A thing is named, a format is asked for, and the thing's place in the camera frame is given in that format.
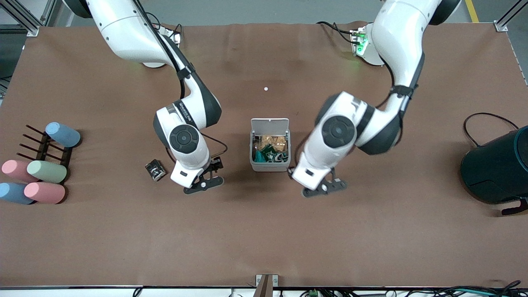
metal frame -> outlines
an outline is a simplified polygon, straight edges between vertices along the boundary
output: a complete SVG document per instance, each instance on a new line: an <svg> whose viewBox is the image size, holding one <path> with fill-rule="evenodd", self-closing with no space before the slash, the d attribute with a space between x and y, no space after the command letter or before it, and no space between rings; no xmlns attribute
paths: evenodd
<svg viewBox="0 0 528 297"><path fill-rule="evenodd" d="M278 284L279 276L277 274L258 274L256 276L258 286L255 289L253 297L272 297L274 284L273 279L275 278Z"/></svg>
<svg viewBox="0 0 528 297"><path fill-rule="evenodd" d="M7 88L5 88L3 84L0 85L0 99L1 100L4 100L4 97L5 97L6 93L7 93Z"/></svg>
<svg viewBox="0 0 528 297"><path fill-rule="evenodd" d="M60 3L58 0L48 0L42 15L37 18L18 0L0 0L0 7L19 23L18 25L0 24L0 29L2 33L25 33L27 31L27 36L35 37L39 33L39 26L48 26L56 17L57 8L60 7L58 3Z"/></svg>
<svg viewBox="0 0 528 297"><path fill-rule="evenodd" d="M353 291L422 291L426 289L448 289L450 287L443 286L278 286L274 287L274 291L304 291L313 289L315 287L322 287L328 290L349 289ZM69 290L69 289L256 289L254 286L149 286L149 285L29 285L29 286L0 286L1 291L9 290ZM528 287L516 287L516 289L528 290Z"/></svg>
<svg viewBox="0 0 528 297"><path fill-rule="evenodd" d="M279 275L278 274L257 274L255 275L255 286L258 286L263 276L271 275L273 286L279 286Z"/></svg>
<svg viewBox="0 0 528 297"><path fill-rule="evenodd" d="M0 0L0 6L27 30L27 36L37 36L42 22L18 0Z"/></svg>
<svg viewBox="0 0 528 297"><path fill-rule="evenodd" d="M526 5L528 5L528 0L518 0L510 10L508 10L498 21L493 21L495 25L495 30L497 32L506 32L508 27L506 26L508 22L517 15Z"/></svg>

pink foam cylinder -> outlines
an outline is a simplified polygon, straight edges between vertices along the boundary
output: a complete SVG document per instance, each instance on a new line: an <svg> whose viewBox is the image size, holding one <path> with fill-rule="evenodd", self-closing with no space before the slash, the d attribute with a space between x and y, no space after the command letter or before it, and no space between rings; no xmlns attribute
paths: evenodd
<svg viewBox="0 0 528 297"><path fill-rule="evenodd" d="M32 182L24 189L26 197L41 203L56 204L66 195L64 186L48 182Z"/></svg>
<svg viewBox="0 0 528 297"><path fill-rule="evenodd" d="M8 175L11 178L24 181L24 182L36 182L39 179L32 176L27 172L27 166L29 162L18 161L18 160L8 160L5 161L2 165L2 172Z"/></svg>

foam cylinder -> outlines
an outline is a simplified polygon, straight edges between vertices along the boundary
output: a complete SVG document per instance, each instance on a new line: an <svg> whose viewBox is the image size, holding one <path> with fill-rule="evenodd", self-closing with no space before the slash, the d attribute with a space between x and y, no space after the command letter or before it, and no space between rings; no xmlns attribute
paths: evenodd
<svg viewBox="0 0 528 297"><path fill-rule="evenodd" d="M32 182L24 189L26 197L42 203L56 204L66 195L66 189L60 184Z"/></svg>
<svg viewBox="0 0 528 297"><path fill-rule="evenodd" d="M24 194L25 187L26 185L23 183L0 183L0 199L18 204L30 204L33 200Z"/></svg>
<svg viewBox="0 0 528 297"><path fill-rule="evenodd" d="M7 176L23 182L36 182L39 179L27 172L27 161L8 160L2 165L2 172Z"/></svg>
<svg viewBox="0 0 528 297"><path fill-rule="evenodd" d="M46 133L64 147L76 146L81 141L79 132L57 122L49 123L46 126Z"/></svg>
<svg viewBox="0 0 528 297"><path fill-rule="evenodd" d="M59 183L64 180L68 170L60 164L36 160L27 166L27 172L42 181Z"/></svg>

yellow floor line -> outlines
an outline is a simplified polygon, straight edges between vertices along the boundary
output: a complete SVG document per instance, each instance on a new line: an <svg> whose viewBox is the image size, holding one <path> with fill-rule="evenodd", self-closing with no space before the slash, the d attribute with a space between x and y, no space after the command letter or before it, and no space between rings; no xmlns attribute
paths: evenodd
<svg viewBox="0 0 528 297"><path fill-rule="evenodd" d="M471 17L471 21L473 23L478 23L478 16L477 16L477 12L475 11L475 7L473 6L473 1L466 0L466 6L467 6L467 10L469 11L469 16Z"/></svg>

gray floor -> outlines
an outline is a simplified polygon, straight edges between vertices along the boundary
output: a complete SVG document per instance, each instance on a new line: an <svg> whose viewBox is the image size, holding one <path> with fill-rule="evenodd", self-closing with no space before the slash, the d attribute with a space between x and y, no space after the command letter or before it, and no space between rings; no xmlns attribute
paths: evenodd
<svg viewBox="0 0 528 297"><path fill-rule="evenodd" d="M515 0L473 0L481 22L499 18ZM348 23L356 20L373 21L380 1L374 0L142 0L145 10L162 22L183 26L227 25L247 23L305 23L318 21ZM508 25L509 36L520 64L528 69L528 8ZM470 22L467 6L461 4L447 22ZM91 19L69 18L69 10L59 14L57 26L93 26ZM0 34L0 77L12 74L20 54L24 36Z"/></svg>
<svg viewBox="0 0 528 297"><path fill-rule="evenodd" d="M480 22L492 22L504 15L517 0L473 0ZM507 25L508 36L519 65L528 71L528 7L519 12Z"/></svg>
<svg viewBox="0 0 528 297"><path fill-rule="evenodd" d="M146 11L155 14L162 22L183 26L372 22L382 4L374 0L143 0L142 3ZM470 21L465 5L448 19L451 23ZM93 21L76 17L72 25L93 25Z"/></svg>

